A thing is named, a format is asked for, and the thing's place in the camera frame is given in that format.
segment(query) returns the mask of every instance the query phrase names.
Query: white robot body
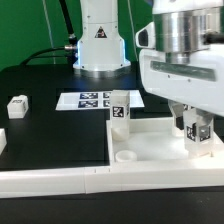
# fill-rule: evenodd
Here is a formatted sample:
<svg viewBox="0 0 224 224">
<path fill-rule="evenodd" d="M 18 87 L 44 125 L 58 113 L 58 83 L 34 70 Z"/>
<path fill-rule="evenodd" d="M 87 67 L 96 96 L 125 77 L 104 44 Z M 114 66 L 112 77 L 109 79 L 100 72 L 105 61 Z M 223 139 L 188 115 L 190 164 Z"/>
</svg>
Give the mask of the white robot body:
<svg viewBox="0 0 224 224">
<path fill-rule="evenodd" d="M 223 6 L 223 0 L 156 0 L 153 14 L 192 11 Z"/>
<path fill-rule="evenodd" d="M 115 71 L 130 65 L 118 33 L 117 0 L 81 0 L 83 36 L 78 43 L 75 69 Z"/>
</svg>

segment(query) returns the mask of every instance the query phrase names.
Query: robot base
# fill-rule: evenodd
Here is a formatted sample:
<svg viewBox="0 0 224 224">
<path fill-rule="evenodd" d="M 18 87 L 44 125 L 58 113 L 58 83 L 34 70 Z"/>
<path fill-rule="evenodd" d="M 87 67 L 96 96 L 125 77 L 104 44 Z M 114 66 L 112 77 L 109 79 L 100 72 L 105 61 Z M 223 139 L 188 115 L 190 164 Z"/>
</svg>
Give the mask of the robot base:
<svg viewBox="0 0 224 224">
<path fill-rule="evenodd" d="M 116 69 L 114 71 L 87 71 L 83 69 L 74 68 L 75 75 L 81 75 L 88 78 L 96 78 L 96 79 L 104 79 L 104 78 L 114 78 L 117 76 L 121 76 L 123 74 L 130 73 L 131 71 L 131 64 L 130 62 L 127 63 L 122 68 Z"/>
</svg>

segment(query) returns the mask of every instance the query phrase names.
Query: white box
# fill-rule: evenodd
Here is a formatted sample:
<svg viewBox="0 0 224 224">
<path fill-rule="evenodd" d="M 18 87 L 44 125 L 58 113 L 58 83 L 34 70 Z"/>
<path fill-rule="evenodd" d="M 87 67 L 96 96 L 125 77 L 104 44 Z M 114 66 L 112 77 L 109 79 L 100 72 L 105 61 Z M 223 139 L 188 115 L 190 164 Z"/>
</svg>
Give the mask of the white box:
<svg viewBox="0 0 224 224">
<path fill-rule="evenodd" d="M 20 95 L 13 97 L 9 102 L 7 109 L 9 119 L 24 118 L 29 109 L 27 96 Z"/>
</svg>

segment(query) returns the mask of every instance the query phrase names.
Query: black cable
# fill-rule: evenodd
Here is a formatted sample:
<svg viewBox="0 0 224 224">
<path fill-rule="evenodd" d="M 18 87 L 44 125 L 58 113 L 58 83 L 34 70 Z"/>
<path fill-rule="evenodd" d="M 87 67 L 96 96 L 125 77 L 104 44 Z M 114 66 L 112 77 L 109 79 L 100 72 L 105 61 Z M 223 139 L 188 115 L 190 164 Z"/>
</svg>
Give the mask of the black cable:
<svg viewBox="0 0 224 224">
<path fill-rule="evenodd" d="M 72 23 L 71 23 L 71 19 L 70 19 L 70 16 L 69 16 L 69 12 L 68 12 L 66 2 L 65 2 L 65 0 L 59 0 L 59 2 L 61 4 L 61 9 L 62 9 L 62 12 L 63 12 L 63 15 L 64 15 L 64 19 L 65 19 L 65 23 L 66 23 L 68 33 L 69 34 L 74 34 L 74 30 L 73 30 L 73 27 L 72 27 Z"/>
<path fill-rule="evenodd" d="M 63 12 L 63 16 L 64 16 L 64 19 L 65 19 L 65 24 L 66 24 L 67 31 L 68 31 L 68 34 L 69 34 L 69 43 L 72 44 L 72 45 L 77 45 L 78 39 L 74 34 L 74 29 L 72 27 L 72 22 L 71 22 L 71 19 L 70 19 L 70 16 L 69 16 L 66 1 L 65 0 L 59 0 L 59 2 L 61 4 L 61 9 L 62 9 L 62 12 Z"/>
<path fill-rule="evenodd" d="M 44 53 L 48 53 L 48 52 L 52 52 L 52 51 L 61 51 L 61 50 L 65 50 L 65 48 L 64 47 L 57 47 L 57 48 L 48 48 L 48 49 L 45 49 L 45 50 L 38 51 L 38 52 L 30 55 L 24 61 L 22 61 L 20 63 L 20 65 L 26 65 L 30 60 L 32 60 L 33 58 L 35 58 L 36 56 L 38 56 L 40 54 L 44 54 Z"/>
</svg>

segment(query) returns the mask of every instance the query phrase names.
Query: white platform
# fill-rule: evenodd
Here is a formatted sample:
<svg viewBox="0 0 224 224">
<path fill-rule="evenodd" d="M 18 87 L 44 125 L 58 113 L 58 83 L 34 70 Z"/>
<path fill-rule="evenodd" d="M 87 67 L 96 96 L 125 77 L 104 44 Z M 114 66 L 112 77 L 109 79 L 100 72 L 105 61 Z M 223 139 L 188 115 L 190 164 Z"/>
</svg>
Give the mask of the white platform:
<svg viewBox="0 0 224 224">
<path fill-rule="evenodd" d="M 224 146 L 215 136 L 214 156 L 188 159 L 183 137 L 172 136 L 172 118 L 131 120 L 131 134 L 115 142 L 107 121 L 110 165 L 0 172 L 0 197 L 27 197 L 224 185 Z M 116 162 L 120 150 L 138 160 Z"/>
</svg>

